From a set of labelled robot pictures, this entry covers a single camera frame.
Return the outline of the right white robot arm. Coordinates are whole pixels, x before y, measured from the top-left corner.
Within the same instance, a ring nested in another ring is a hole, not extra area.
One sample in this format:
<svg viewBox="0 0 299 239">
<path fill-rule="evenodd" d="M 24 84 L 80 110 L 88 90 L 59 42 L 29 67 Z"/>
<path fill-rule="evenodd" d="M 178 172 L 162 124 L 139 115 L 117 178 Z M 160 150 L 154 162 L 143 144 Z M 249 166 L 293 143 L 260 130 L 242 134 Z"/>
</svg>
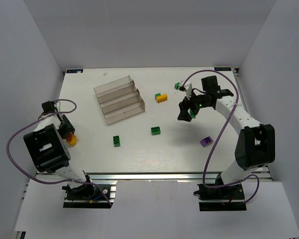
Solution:
<svg viewBox="0 0 299 239">
<path fill-rule="evenodd" d="M 238 135 L 235 160 L 215 181 L 217 186 L 231 186 L 242 182 L 255 169 L 274 162 L 275 129 L 271 124 L 262 124 L 247 113 L 236 102 L 234 94 L 228 90 L 202 95 L 191 94 L 179 103 L 178 120 L 191 121 L 189 110 L 196 115 L 202 108 L 213 108 L 225 119 L 220 134 L 230 124 Z"/>
</svg>

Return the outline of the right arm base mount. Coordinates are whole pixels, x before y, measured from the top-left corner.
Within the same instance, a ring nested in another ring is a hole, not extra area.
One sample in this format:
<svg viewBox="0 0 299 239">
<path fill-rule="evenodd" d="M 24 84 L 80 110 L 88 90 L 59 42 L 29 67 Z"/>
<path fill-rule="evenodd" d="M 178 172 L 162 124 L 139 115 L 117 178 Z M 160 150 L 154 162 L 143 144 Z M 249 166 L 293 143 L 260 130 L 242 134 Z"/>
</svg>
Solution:
<svg viewBox="0 0 299 239">
<path fill-rule="evenodd" d="M 198 184 L 194 196 L 199 198 L 201 212 L 246 211 L 245 195 L 241 184 L 224 188 L 207 188 Z"/>
</svg>

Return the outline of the yellow long lego brick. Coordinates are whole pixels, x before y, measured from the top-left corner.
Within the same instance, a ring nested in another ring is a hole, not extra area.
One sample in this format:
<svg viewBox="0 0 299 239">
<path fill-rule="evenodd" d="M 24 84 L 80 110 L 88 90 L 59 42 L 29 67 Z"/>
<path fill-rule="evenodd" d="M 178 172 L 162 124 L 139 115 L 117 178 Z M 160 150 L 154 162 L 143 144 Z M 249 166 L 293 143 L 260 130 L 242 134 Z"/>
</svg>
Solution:
<svg viewBox="0 0 299 239">
<path fill-rule="evenodd" d="M 157 103 L 161 103 L 161 102 L 164 102 L 164 101 L 167 101 L 168 99 L 168 95 L 167 94 L 163 94 L 159 97 L 156 98 L 156 102 Z"/>
</svg>

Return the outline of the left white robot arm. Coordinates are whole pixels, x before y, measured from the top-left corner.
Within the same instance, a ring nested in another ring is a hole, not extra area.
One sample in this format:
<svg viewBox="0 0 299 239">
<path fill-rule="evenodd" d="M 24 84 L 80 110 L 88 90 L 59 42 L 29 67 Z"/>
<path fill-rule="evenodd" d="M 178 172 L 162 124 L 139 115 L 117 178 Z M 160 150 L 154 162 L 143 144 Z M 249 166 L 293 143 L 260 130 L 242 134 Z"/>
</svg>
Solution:
<svg viewBox="0 0 299 239">
<path fill-rule="evenodd" d="M 66 139 L 74 132 L 75 128 L 66 115 L 53 115 L 44 118 L 35 130 L 23 136 L 36 170 L 69 180 L 71 187 L 77 187 L 77 182 L 90 182 L 83 170 L 70 164 Z"/>
</svg>

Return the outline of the yellow patterned lego brick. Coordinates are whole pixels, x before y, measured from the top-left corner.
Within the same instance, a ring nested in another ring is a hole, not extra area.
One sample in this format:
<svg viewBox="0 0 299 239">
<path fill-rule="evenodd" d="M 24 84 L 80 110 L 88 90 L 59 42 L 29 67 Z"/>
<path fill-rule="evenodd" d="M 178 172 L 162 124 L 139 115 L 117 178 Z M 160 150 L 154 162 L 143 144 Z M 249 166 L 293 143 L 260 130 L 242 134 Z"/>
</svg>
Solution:
<svg viewBox="0 0 299 239">
<path fill-rule="evenodd" d="M 70 146 L 75 146 L 77 144 L 77 138 L 74 134 L 70 133 L 66 136 L 66 142 L 70 145 Z"/>
</svg>

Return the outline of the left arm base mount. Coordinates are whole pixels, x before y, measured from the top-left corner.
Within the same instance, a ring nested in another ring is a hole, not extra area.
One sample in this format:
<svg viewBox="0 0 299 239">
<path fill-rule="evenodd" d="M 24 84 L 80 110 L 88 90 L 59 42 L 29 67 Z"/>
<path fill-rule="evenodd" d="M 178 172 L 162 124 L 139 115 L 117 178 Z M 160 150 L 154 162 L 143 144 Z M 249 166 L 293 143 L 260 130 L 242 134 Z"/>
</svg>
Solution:
<svg viewBox="0 0 299 239">
<path fill-rule="evenodd" d="M 99 188 L 92 185 L 80 185 L 76 188 L 70 188 L 69 185 L 63 186 L 65 197 L 63 208 L 68 209 L 110 209 L 114 197 L 111 196 L 112 186 L 110 184 L 101 184 Z"/>
</svg>

